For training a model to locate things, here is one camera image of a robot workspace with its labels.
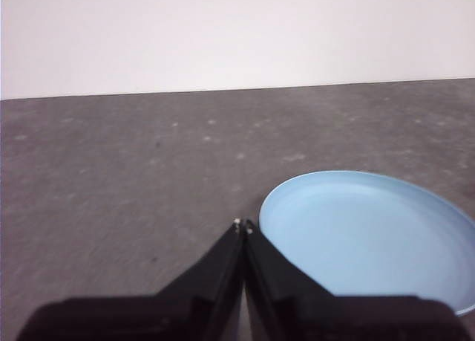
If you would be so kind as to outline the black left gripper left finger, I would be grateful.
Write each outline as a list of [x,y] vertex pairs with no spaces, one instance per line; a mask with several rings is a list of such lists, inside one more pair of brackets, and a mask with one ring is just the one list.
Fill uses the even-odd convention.
[[38,308],[19,340],[234,340],[243,289],[240,220],[158,293],[71,298]]

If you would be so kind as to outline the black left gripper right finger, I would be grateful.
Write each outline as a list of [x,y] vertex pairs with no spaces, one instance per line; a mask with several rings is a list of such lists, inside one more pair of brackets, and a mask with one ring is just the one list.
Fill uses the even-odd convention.
[[246,298],[254,340],[460,340],[445,304],[416,296],[335,296],[243,224]]

